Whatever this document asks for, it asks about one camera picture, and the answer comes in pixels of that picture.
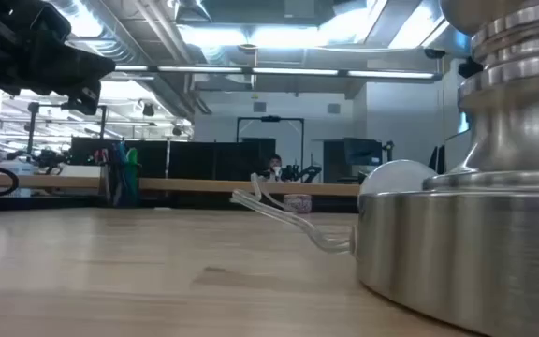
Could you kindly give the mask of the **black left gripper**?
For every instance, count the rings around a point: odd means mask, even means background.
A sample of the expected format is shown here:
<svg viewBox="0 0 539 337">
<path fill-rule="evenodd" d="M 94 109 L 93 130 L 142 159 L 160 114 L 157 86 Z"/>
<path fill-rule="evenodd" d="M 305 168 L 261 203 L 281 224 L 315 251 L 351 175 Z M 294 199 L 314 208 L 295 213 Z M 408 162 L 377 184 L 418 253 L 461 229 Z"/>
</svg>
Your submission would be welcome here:
<svg viewBox="0 0 539 337">
<path fill-rule="evenodd" d="M 67 97 L 63 110 L 96 115 L 113 60 L 65 44 L 69 21 L 45 0 L 0 0 L 0 89 Z"/>
</svg>

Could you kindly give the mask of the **white plastic box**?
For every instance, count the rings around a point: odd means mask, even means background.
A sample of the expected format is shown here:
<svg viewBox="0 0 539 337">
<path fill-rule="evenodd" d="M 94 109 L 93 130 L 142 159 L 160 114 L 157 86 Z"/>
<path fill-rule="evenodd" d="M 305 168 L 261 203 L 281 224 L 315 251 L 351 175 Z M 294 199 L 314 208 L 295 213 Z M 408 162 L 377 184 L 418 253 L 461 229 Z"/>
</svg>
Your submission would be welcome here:
<svg viewBox="0 0 539 337">
<path fill-rule="evenodd" d="M 0 162 L 1 169 L 7 169 L 17 176 L 29 176 L 35 173 L 35 168 L 32 164 L 21 161 L 20 159 L 4 160 Z M 29 198 L 32 195 L 30 188 L 18 188 L 10 195 L 9 198 Z"/>
</svg>

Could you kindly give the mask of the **black office partition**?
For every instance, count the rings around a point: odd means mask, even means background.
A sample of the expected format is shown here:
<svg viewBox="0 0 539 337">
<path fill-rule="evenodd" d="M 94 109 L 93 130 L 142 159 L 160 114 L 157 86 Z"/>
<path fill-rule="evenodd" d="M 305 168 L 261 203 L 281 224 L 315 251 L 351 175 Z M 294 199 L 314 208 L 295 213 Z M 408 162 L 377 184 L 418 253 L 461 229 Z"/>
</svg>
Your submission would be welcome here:
<svg viewBox="0 0 539 337">
<path fill-rule="evenodd" d="M 274 139 L 244 138 L 238 142 L 126 140 L 138 151 L 140 176 L 190 180 L 247 181 L 269 169 Z"/>
</svg>

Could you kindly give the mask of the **large tan desk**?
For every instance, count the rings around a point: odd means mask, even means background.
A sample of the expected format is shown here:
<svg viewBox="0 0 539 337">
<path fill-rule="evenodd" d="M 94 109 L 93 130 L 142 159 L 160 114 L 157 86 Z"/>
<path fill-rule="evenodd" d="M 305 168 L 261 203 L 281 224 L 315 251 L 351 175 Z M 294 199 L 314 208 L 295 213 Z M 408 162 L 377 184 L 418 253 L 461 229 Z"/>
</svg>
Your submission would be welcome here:
<svg viewBox="0 0 539 337">
<path fill-rule="evenodd" d="M 10 185 L 10 179 L 0 174 L 0 187 Z M 95 189 L 99 186 L 98 177 L 66 177 L 29 175 L 19 177 L 19 187 L 22 188 L 82 188 Z M 253 186 L 248 182 L 238 181 L 205 181 L 185 179 L 154 179 L 141 178 L 141 190 L 155 191 L 192 191 L 192 192 L 232 192 L 236 189 L 253 192 Z M 271 194 L 306 194 L 313 196 L 356 197 L 358 185 L 325 184 L 325 183 L 268 183 L 266 189 Z"/>
</svg>

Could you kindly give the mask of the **person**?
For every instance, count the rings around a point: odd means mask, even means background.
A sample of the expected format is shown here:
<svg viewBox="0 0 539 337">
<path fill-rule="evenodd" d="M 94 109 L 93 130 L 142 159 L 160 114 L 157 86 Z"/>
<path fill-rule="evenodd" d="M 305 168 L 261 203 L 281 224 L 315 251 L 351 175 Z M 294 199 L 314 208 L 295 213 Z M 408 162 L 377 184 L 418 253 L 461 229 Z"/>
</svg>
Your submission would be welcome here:
<svg viewBox="0 0 539 337">
<path fill-rule="evenodd" d="M 282 173 L 282 158 L 277 154 L 273 154 L 269 158 L 268 180 L 275 183 L 280 182 L 282 180 Z"/>
</svg>

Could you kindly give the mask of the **long ceiling light strip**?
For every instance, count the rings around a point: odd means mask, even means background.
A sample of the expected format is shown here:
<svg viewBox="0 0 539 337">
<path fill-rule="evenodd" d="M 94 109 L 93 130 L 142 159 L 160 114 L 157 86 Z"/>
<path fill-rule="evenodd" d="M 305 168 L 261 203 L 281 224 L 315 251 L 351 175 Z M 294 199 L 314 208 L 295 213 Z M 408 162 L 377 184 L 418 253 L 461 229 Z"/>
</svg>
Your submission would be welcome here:
<svg viewBox="0 0 539 337">
<path fill-rule="evenodd" d="M 436 80 L 440 73 L 384 70 L 342 70 L 319 68 L 286 68 L 259 66 L 116 66 L 125 73 L 189 73 L 224 75 L 293 75 L 333 78 L 388 79 L 388 80 Z"/>
</svg>

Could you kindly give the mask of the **black computer monitor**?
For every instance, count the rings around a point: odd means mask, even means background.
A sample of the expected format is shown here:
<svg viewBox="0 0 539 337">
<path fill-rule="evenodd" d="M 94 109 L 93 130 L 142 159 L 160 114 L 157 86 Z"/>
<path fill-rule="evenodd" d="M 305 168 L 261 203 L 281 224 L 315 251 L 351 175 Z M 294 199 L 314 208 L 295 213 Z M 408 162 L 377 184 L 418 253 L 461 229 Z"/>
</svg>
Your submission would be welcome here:
<svg viewBox="0 0 539 337">
<path fill-rule="evenodd" d="M 374 139 L 345 138 L 344 156 L 351 166 L 380 166 L 383 164 L 383 145 Z"/>
</svg>

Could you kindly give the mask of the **black gantry frame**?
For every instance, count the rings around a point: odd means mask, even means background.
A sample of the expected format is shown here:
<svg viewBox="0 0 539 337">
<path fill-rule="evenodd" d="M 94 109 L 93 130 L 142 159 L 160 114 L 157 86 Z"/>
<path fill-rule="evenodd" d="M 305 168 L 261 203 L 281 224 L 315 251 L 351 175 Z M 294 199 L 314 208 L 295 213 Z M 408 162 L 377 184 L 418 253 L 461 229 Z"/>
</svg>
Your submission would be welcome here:
<svg viewBox="0 0 539 337">
<path fill-rule="evenodd" d="M 305 164 L 305 121 L 302 118 L 238 117 L 235 139 L 252 149 L 254 154 L 249 160 L 252 173 L 268 179 L 270 157 L 277 154 L 282 158 L 281 182 L 301 181 Z"/>
</svg>

